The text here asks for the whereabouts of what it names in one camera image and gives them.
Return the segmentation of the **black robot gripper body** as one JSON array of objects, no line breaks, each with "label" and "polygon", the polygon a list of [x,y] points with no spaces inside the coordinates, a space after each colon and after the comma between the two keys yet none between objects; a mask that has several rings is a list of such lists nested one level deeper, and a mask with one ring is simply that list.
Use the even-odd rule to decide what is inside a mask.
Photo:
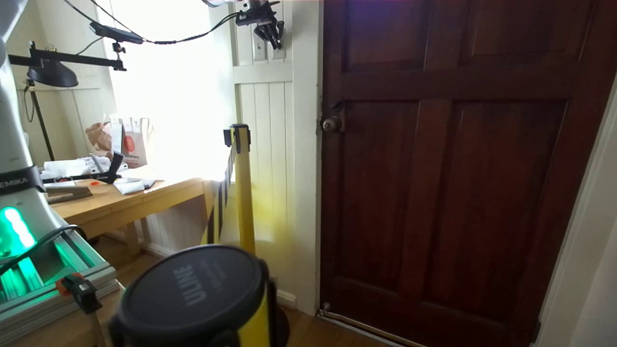
[{"label": "black robot gripper body", "polygon": [[274,6],[278,0],[241,0],[241,9],[235,15],[237,25],[276,25]]}]

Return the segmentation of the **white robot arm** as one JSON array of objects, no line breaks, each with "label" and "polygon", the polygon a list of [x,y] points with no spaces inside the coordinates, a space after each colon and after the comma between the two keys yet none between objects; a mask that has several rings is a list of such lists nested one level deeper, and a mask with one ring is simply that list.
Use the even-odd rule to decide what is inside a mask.
[{"label": "white robot arm", "polygon": [[[278,29],[281,29],[276,19],[276,13],[272,11],[272,4],[268,0],[202,0],[210,8],[220,4],[231,4],[231,2],[243,2],[243,9],[231,13],[231,19],[235,19],[237,25],[256,25],[256,29],[268,29],[264,33],[270,35],[274,48],[280,48],[281,35]],[[4,218],[2,212],[2,254],[10,254],[10,260],[21,260],[25,256],[31,256],[37,249],[40,249],[44,243],[54,239],[58,233],[66,229],[75,229],[75,225],[69,225],[66,220],[60,218],[60,214],[54,212],[54,208],[46,202],[44,196],[44,185],[42,179],[31,160],[31,154],[27,150],[25,137],[19,129],[19,110],[17,110],[17,92],[13,85],[13,73],[12,73],[12,60],[6,52],[6,40],[10,38],[15,23],[21,17],[21,11],[25,9],[27,0],[2,0],[0,4],[0,35],[2,35],[2,52],[0,52],[0,200],[2,208],[8,208],[8,212],[15,212]],[[145,38],[139,35],[133,35],[129,31],[120,31],[108,25],[100,25],[98,21],[93,21],[91,27],[98,36],[108,38],[120,38],[120,40],[131,40],[135,36],[135,42],[143,42]],[[121,65],[118,60],[104,60],[104,58],[91,58],[91,56],[71,56],[64,52],[35,52],[31,58],[23,58],[25,65],[37,63],[39,58],[52,58],[58,62],[77,62],[77,63],[98,63],[98,65]]]}]

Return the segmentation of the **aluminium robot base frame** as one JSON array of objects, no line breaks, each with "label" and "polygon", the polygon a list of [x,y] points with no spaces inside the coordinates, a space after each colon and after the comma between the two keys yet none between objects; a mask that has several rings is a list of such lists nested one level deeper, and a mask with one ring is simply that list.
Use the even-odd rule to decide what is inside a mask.
[{"label": "aluminium robot base frame", "polygon": [[2,254],[2,212],[15,218],[8,208],[0,210],[0,343],[10,345],[67,314],[83,312],[71,297],[56,289],[56,281],[79,274],[96,287],[102,299],[120,289],[116,268],[104,260],[83,237],[81,227],[66,229],[21,260]]}]

